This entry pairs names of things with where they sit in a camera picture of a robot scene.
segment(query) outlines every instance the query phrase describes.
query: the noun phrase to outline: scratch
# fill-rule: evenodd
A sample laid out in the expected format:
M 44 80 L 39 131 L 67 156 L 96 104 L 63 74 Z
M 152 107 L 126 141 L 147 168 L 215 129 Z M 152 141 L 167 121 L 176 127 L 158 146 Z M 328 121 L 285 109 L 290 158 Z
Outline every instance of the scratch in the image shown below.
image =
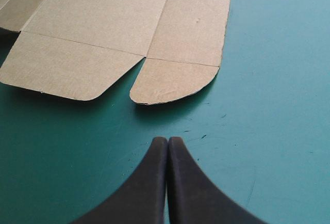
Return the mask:
M 250 200 L 251 200 L 251 197 L 252 197 L 252 193 L 253 193 L 253 190 L 254 190 L 254 186 L 256 184 L 256 168 L 254 168 L 254 180 L 253 180 L 253 183 L 251 185 L 251 188 L 250 188 L 250 193 L 248 195 L 248 198 L 246 200 L 246 204 L 245 204 L 245 207 L 248 207 L 249 203 L 250 203 Z

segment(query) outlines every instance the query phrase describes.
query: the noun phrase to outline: green table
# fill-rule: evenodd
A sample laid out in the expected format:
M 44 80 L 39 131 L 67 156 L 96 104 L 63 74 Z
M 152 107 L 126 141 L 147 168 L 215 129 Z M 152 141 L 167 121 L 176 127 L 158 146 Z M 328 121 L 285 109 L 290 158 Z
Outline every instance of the green table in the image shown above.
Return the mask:
M 137 106 L 142 63 L 100 98 L 0 85 L 0 223 L 67 223 L 181 136 L 226 194 L 270 223 L 330 223 L 330 0 L 232 0 L 217 78 Z M 2 37 L 5 59 L 14 38 Z

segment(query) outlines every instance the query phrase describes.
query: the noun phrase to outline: cardboard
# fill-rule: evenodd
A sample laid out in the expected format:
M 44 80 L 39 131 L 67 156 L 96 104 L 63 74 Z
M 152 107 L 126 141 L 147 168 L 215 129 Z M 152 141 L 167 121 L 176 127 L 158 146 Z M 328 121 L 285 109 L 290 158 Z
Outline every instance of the cardboard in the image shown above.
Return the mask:
M 149 65 L 138 75 L 131 99 L 166 103 L 210 83 L 221 63 L 229 4 L 230 0 L 167 0 L 147 54 Z M 153 59 L 168 62 L 152 63 Z
M 147 56 L 130 96 L 154 104 L 214 78 L 229 0 L 0 0 L 0 7 L 0 27 L 22 31 L 1 82 L 91 100 Z

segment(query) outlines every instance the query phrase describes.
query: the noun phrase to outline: black curved object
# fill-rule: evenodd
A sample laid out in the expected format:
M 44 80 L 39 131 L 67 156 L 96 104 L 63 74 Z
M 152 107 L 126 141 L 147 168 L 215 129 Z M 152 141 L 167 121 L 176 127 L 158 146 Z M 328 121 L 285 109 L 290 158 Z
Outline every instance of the black curved object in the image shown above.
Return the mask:
M 170 138 L 168 156 L 171 224 L 265 223 L 233 202 L 205 176 L 180 137 Z
M 162 224 L 168 143 L 153 139 L 143 160 L 125 183 L 74 224 Z

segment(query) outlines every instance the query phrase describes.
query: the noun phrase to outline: cardboard edge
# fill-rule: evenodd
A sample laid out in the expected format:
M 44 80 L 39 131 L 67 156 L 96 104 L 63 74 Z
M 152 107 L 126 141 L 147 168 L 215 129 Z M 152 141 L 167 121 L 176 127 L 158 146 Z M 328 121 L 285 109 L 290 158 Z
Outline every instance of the cardboard edge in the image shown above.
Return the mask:
M 154 68 L 153 70 L 150 70 L 150 68 L 146 68 L 147 62 L 148 61 L 161 61 L 165 65 L 170 65 L 172 64 L 173 70 L 174 71 L 168 71 L 170 70 L 169 67 L 166 67 L 163 65 L 163 67 L 157 67 Z M 182 65 L 184 66 L 185 70 L 181 70 L 181 68 L 175 68 L 175 65 Z M 195 75 L 193 74 L 193 68 L 194 67 L 199 67 L 199 68 L 207 68 L 209 69 L 207 73 L 202 73 L 203 75 L 203 82 L 199 80 L 199 78 L 196 78 Z M 202 90 L 204 87 L 206 87 L 208 84 L 210 84 L 215 76 L 217 75 L 220 67 L 215 67 L 215 66 L 207 66 L 207 65 L 199 65 L 199 64 L 190 64 L 190 63 L 181 63 L 181 62 L 173 62 L 173 61 L 164 61 L 164 60 L 155 60 L 155 59 L 147 59 L 146 62 L 143 64 L 143 67 L 141 68 L 141 71 L 136 78 L 130 92 L 129 92 L 129 97 L 130 99 L 135 102 L 136 104 L 141 104 L 141 105 L 156 105 L 156 104 L 164 104 L 164 103 L 169 103 L 173 101 L 177 101 L 180 99 L 183 99 L 185 97 L 194 95 L 198 93 L 200 90 Z M 185 73 L 185 81 L 180 81 L 178 77 L 175 77 L 176 71 L 177 73 Z M 169 86 L 170 84 L 175 85 L 176 84 L 177 88 L 175 88 L 175 92 L 177 95 L 173 98 L 166 98 L 164 95 L 160 94 L 157 100 L 151 100 L 150 96 L 154 95 L 155 92 L 159 93 L 162 92 L 164 89 L 164 79 L 166 82 L 166 86 Z M 153 84 L 156 83 L 152 87 L 151 85 L 148 84 L 148 82 L 152 82 Z M 197 83 L 196 87 L 193 87 L 189 91 L 182 91 L 182 89 L 185 89 L 187 86 Z
M 71 98 L 67 95 L 61 95 L 61 94 L 52 94 L 52 93 L 49 93 L 49 92 L 43 92 L 41 91 L 40 89 L 36 89 L 36 88 L 26 88 L 26 87 L 22 87 L 22 86 L 18 86 L 18 85 L 15 85 L 15 84 L 12 84 L 12 83 L 9 83 L 9 82 L 6 82 L 2 79 L 2 76 L 1 76 L 1 72 L 0 72 L 0 83 L 2 84 L 5 84 L 7 86 L 10 86 L 10 87 L 14 87 L 16 89 L 25 89 L 25 90 L 32 90 L 34 92 L 38 92 L 40 94 L 46 94 L 46 95 L 52 95 L 52 96 L 55 96 L 55 97 L 59 97 L 59 98 L 65 98 L 65 99 L 70 99 L 70 100 L 74 100 L 74 101 L 82 101 L 82 102 L 88 102 L 88 101 L 92 101 L 92 100 L 95 100 L 97 98 L 99 98 L 103 93 L 105 93 L 111 86 L 113 86 L 118 80 L 120 80 L 121 77 L 123 77 L 128 71 L 126 71 L 124 74 L 122 74 L 116 81 L 112 82 L 109 84 L 108 87 L 104 88 L 102 91 L 100 91 L 98 94 L 95 94 L 94 96 L 92 97 L 81 97 L 81 98 Z
M 22 53 L 22 48 L 29 47 L 29 51 L 27 53 Z M 54 53 L 56 49 L 61 47 L 60 51 L 67 52 L 72 46 L 75 46 L 77 51 L 85 50 L 89 51 L 94 49 L 93 54 L 90 56 L 99 56 L 96 51 L 103 51 L 103 54 L 99 57 L 99 63 L 104 63 L 106 65 L 106 60 L 109 56 L 116 56 L 116 62 L 111 67 L 116 67 L 116 63 L 120 63 L 121 60 L 127 60 L 127 66 L 121 67 L 121 71 L 117 72 L 112 77 L 102 80 L 101 86 L 93 87 L 93 91 L 89 91 L 91 89 L 91 85 L 88 85 L 88 80 L 80 81 L 79 85 L 71 84 L 67 89 L 68 91 L 63 91 L 61 86 L 63 86 L 63 82 L 70 82 L 70 77 L 64 77 L 64 81 L 55 86 L 50 86 L 48 83 L 54 82 L 52 79 L 48 78 L 47 72 L 52 69 L 52 67 L 43 67 L 44 65 L 40 65 L 38 60 L 42 58 L 42 52 L 46 51 L 47 53 L 52 53 L 53 56 L 49 57 L 50 60 L 59 59 L 60 54 Z M 110 49 L 95 47 L 89 44 L 80 44 L 72 41 L 65 41 L 61 39 L 55 39 L 51 37 L 43 37 L 36 34 L 30 34 L 26 32 L 21 32 L 14 46 L 11 48 L 6 60 L 3 65 L 0 67 L 0 82 L 9 86 L 19 87 L 23 89 L 33 90 L 40 93 L 46 93 L 49 95 L 55 95 L 58 97 L 79 100 L 79 101 L 91 101 L 98 98 L 102 95 L 107 89 L 109 89 L 114 83 L 116 83 L 122 76 L 124 76 L 131 68 L 133 68 L 137 63 L 139 63 L 144 57 L 136 54 L 123 53 L 120 51 L 113 51 Z M 66 61 L 67 57 L 64 55 L 60 58 L 62 61 Z M 105 73 L 110 73 L 109 69 L 105 69 Z M 97 78 L 98 75 L 96 72 L 87 72 L 93 79 Z M 37 83 L 30 81 L 29 78 L 42 78 L 42 81 Z M 80 91 L 75 93 L 76 87 L 80 88 Z

